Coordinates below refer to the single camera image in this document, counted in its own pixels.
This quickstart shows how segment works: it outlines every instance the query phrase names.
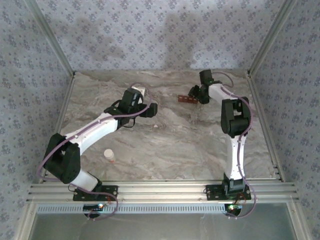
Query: enclosure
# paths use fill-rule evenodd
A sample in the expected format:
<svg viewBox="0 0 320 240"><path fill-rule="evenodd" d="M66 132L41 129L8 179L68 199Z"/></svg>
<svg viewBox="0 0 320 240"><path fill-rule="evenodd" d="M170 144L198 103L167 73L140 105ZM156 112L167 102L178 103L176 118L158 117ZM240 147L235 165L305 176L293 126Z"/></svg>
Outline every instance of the enclosure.
<svg viewBox="0 0 320 240"><path fill-rule="evenodd" d="M1 9L1 239L58 238L53 229L64 226L52 217L77 222L75 231L103 224L83 223L81 211L58 210L83 204L72 203L67 186L39 181L36 168L52 134L88 124L136 82L149 85L157 115L137 117L133 128L100 139L81 156L81 167L104 184L117 184L124 209L208 207L201 189L223 178L228 154L221 106L178 101L200 84L205 69L223 83L229 79L215 72L229 75L232 92L248 97L252 107L243 167L257 191L256 212L234 223L221 212L120 210L112 229L126 222L141 230L159 221L166 224L133 238L147 239L153 231L159 239L221 239L264 214L260 227L248 229L250 236L262 239L259 231L267 234L263 224L269 222L283 224L284 232L273 228L279 239L320 238L317 2L4 0ZM105 158L106 149L113 150L114 162ZM161 194L150 197L148 190ZM275 213L280 223L272 221ZM176 231L190 233L178 236L171 221ZM235 231L210 229L221 221ZM86 239L85 231L60 239L71 236Z"/></svg>

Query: robotic arm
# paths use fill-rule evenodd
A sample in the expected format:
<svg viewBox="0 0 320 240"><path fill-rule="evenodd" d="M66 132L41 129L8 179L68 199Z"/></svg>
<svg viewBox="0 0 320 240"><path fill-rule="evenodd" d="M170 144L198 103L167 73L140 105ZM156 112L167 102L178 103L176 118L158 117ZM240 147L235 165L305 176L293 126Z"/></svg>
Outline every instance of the robotic arm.
<svg viewBox="0 0 320 240"><path fill-rule="evenodd" d="M105 109L94 121L65 136L59 133L54 134L48 143L45 157L61 142L72 136L74 138L62 145L43 167L64 184L73 184L90 192L101 192L101 181L81 168L81 155L96 141L125 126L131 119L134 125L138 116L136 113L147 107L146 104L143 104L144 92L144 88L128 88L121 100ZM151 103L150 107L139 116L152 118L157 112L158 105Z"/></svg>
<svg viewBox="0 0 320 240"><path fill-rule="evenodd" d="M244 193L248 189L239 172L238 151L241 171L244 174L244 147L247 135L241 138L240 135L248 128L250 124L250 110L238 98L231 97L232 93L228 90L222 90L222 82L214 81L211 70L200 72L201 86L194 86L189 96L197 99L201 104L208 104L210 99L215 99L221 105L221 128L227 134L227 162L223 175L222 191L227 197L234 197L239 193Z"/></svg>

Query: gray marble tabletop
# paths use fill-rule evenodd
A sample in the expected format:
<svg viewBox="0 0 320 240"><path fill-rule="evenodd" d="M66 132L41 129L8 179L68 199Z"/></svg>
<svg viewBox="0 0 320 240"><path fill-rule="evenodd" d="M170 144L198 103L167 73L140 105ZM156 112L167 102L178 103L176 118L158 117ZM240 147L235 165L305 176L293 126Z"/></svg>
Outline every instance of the gray marble tabletop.
<svg viewBox="0 0 320 240"><path fill-rule="evenodd" d="M230 72L232 91L249 98L253 127L244 150L247 178L274 178L275 173L244 72ZM224 83L224 75L214 75ZM133 128L103 137L81 156L81 166L101 180L173 180L223 178L227 159L226 135L220 126L221 107L178 102L199 84L199 71L111 71L76 73L62 124L62 134L91 122L134 82L150 85L158 113L136 118ZM112 149L109 162L104 151Z"/></svg>

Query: patterned wallpaper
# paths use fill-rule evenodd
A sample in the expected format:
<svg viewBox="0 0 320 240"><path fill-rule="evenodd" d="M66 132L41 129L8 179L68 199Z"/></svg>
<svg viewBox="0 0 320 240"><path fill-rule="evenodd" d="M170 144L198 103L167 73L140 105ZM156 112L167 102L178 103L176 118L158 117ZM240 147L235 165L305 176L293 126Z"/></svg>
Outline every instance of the patterned wallpaper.
<svg viewBox="0 0 320 240"><path fill-rule="evenodd" d="M0 239L9 240L70 77L23 0L0 9Z"/></svg>
<svg viewBox="0 0 320 240"><path fill-rule="evenodd" d="M287 181L320 239L320 3L301 0L254 77Z"/></svg>
<svg viewBox="0 0 320 240"><path fill-rule="evenodd" d="M38 0L72 68L247 69L282 0Z"/></svg>

